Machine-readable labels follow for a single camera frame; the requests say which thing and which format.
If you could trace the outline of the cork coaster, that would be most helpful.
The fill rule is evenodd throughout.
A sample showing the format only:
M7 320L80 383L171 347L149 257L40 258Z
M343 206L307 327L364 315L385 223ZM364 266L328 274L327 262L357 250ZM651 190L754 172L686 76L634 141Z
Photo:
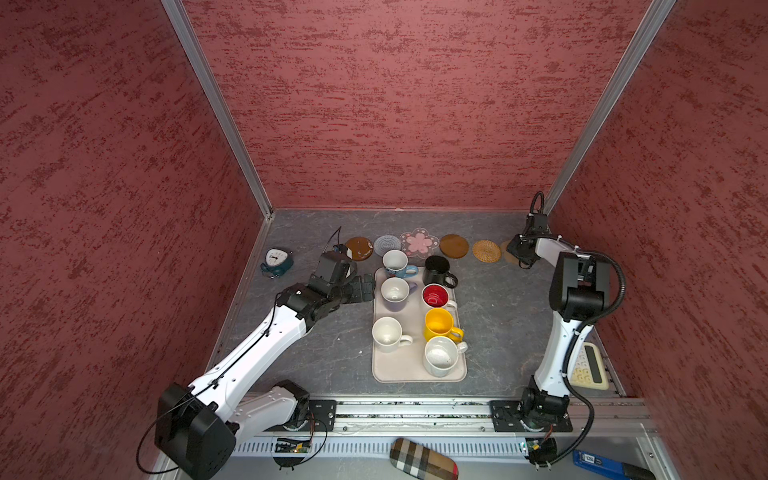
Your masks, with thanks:
M507 240L501 245L502 257L508 263L518 264L520 242L515 239Z

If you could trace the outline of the grey round coaster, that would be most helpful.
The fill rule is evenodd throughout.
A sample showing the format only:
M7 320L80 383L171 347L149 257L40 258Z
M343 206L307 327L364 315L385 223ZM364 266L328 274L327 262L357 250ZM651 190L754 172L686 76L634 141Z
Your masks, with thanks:
M399 237L386 234L378 237L373 243L374 253L383 257L389 251L398 251L401 249L401 240Z

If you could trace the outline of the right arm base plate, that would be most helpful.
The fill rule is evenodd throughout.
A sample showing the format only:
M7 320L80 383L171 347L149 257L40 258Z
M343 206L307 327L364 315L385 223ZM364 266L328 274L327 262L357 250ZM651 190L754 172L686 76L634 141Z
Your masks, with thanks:
M573 431L567 413L568 398L545 400L492 400L489 402L494 431L529 434Z

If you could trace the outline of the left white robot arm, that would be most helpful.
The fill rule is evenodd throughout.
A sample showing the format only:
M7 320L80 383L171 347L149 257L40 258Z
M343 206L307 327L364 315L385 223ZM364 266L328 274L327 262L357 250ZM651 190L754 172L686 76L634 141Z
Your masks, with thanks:
M269 428L302 423L307 393L284 381L247 400L246 394L292 344L345 304L375 297L372 275L347 278L319 291L294 284L278 293L264 321L227 357L187 386L171 383L149 427L155 446L192 479L212 478L242 441Z

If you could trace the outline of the dark glossy brown coaster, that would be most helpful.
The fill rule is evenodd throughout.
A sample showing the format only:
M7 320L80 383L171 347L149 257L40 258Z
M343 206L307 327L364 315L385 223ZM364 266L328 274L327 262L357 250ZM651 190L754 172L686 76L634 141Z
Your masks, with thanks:
M364 261L373 255L373 243L366 237L356 236L345 242L348 256L356 262Z

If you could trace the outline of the brown wooden coaster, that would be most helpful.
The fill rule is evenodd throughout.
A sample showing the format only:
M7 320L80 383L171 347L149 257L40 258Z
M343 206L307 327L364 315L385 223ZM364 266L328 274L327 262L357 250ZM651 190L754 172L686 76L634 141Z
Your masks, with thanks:
M457 234L448 234L440 239L439 248L448 258L460 259L469 252L469 242Z

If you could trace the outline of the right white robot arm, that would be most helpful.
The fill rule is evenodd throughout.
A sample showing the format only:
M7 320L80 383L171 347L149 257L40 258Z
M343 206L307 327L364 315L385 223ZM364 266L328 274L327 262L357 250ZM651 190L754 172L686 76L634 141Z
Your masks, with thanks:
M605 256L580 250L559 237L518 234L507 252L522 266L544 259L555 267L548 294L552 330L544 359L518 406L525 428L541 431L565 418L573 395L573 357L596 320L609 309L612 265Z

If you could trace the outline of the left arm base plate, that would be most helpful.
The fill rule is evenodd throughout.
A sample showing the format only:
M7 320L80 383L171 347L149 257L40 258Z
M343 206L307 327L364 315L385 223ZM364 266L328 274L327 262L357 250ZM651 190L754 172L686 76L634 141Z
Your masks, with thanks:
M313 426L321 421L329 431L334 428L336 400L305 399L300 400L289 420L282 425L285 431L309 432Z

